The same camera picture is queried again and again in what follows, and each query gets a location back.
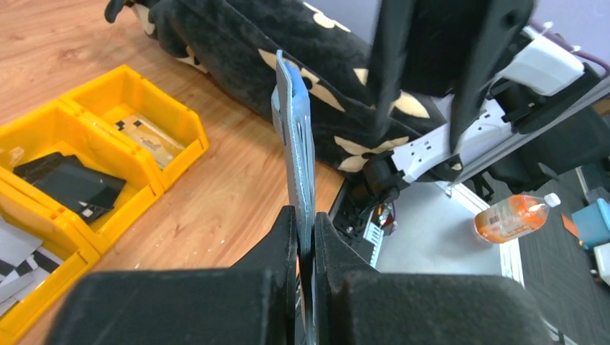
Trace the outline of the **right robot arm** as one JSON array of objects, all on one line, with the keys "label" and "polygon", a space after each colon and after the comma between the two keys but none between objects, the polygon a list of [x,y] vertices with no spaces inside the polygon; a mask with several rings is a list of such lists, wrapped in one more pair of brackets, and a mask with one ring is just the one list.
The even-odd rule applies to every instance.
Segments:
[{"label": "right robot arm", "polygon": [[452,95],[447,124],[399,151],[391,193],[493,137],[538,132],[601,82],[529,19],[533,1],[382,1],[365,85],[377,137],[400,96]]}]

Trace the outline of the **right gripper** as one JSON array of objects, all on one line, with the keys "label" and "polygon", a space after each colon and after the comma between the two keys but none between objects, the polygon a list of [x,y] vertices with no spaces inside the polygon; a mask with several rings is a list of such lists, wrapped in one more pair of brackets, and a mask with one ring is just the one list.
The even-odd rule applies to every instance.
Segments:
[{"label": "right gripper", "polygon": [[400,87],[434,97],[454,89],[448,147],[455,154],[533,9],[533,1],[382,1],[367,77],[373,136],[388,130]]}]

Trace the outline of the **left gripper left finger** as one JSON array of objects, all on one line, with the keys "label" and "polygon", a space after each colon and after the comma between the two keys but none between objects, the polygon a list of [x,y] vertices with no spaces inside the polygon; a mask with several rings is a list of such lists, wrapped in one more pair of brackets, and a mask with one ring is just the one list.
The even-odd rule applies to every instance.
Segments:
[{"label": "left gripper left finger", "polygon": [[69,292],[46,344],[296,344],[296,215],[231,267],[95,272]]}]

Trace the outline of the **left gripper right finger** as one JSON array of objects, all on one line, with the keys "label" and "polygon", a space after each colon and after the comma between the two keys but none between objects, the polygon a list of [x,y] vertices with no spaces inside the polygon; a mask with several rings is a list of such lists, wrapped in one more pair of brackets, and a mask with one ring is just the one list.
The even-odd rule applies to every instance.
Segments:
[{"label": "left gripper right finger", "polygon": [[381,273],[314,223],[319,344],[550,344],[532,296],[500,276]]}]

